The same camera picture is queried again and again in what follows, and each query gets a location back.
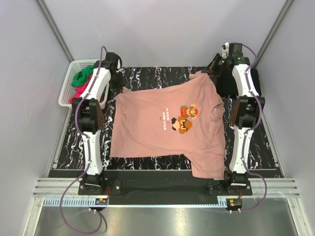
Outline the pink printed t-shirt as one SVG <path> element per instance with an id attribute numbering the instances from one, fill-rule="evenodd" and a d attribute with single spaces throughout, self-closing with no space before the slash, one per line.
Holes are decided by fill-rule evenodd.
<path id="1" fill-rule="evenodd" d="M 183 84 L 116 96 L 110 157 L 184 155 L 194 177 L 224 176 L 224 103 L 208 74 Z"/>

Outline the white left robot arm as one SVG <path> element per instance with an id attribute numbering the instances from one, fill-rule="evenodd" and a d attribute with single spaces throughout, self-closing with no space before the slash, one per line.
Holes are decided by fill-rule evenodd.
<path id="1" fill-rule="evenodd" d="M 80 191 L 100 195 L 108 188 L 104 177 L 104 167 L 100 156 L 100 134 L 105 124 L 105 117 L 100 105 L 100 100 L 107 95 L 110 86 L 120 83 L 119 72 L 122 60 L 114 52 L 106 53 L 105 58 L 100 58 L 94 64 L 91 79 L 78 98 L 72 100 L 75 127 L 80 134 L 84 145 L 85 167 L 78 177 Z"/>

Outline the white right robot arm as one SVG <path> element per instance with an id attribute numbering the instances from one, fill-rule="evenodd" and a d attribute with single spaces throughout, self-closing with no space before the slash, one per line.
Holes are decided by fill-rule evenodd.
<path id="1" fill-rule="evenodd" d="M 252 173 L 248 168 L 250 143 L 254 130 L 259 126 L 265 98 L 257 92 L 252 75 L 251 63 L 243 54 L 245 45 L 242 43 L 225 43 L 222 52 L 216 54 L 204 72 L 217 78 L 223 72 L 231 71 L 236 83 L 238 98 L 232 109 L 231 121 L 234 127 L 233 154 L 224 179 L 217 190 L 228 195 L 240 194 L 242 190 L 250 190 L 249 177 Z"/>

